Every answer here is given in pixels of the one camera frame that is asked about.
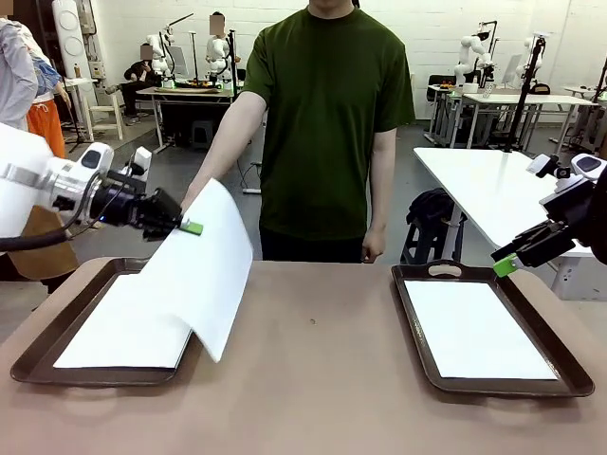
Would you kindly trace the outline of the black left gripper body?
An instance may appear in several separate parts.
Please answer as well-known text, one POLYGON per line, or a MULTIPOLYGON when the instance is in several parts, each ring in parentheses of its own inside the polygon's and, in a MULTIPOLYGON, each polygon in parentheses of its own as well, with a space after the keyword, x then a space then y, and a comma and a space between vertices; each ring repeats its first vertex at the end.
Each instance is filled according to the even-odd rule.
POLYGON ((109 171, 94 187, 89 202, 89 224, 130 226, 132 211, 146 197, 147 181, 129 172, 109 171))

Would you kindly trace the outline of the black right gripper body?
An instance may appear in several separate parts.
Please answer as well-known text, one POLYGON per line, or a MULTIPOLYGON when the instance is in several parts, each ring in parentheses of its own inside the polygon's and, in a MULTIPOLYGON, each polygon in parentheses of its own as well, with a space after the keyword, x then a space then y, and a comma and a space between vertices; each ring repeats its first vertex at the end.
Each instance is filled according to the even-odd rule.
POLYGON ((546 212, 547 228, 592 228, 590 214, 595 184, 582 181, 560 193, 552 193, 540 201, 546 212))

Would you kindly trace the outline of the person's right hand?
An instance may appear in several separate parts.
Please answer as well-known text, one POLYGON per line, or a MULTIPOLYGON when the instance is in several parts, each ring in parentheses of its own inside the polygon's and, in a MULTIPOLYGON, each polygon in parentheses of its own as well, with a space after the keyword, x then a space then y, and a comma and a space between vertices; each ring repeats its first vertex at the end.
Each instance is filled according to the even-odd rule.
POLYGON ((205 186, 207 185, 207 183, 208 183, 208 180, 205 180, 205 181, 202 181, 202 182, 193 181, 190 184, 189 188, 186 191, 184 199, 181 202, 181 208, 183 209, 184 212, 186 212, 189 209, 189 207, 195 201, 196 197, 205 188, 205 186))

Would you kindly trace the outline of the person's left hand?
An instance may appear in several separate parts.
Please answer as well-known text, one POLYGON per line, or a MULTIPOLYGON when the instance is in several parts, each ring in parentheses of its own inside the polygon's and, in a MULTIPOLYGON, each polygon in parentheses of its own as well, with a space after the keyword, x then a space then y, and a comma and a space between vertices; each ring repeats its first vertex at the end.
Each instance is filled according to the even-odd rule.
POLYGON ((361 261, 373 264, 380 257, 386 246, 386 233, 383 228, 370 228, 363 239, 361 261))

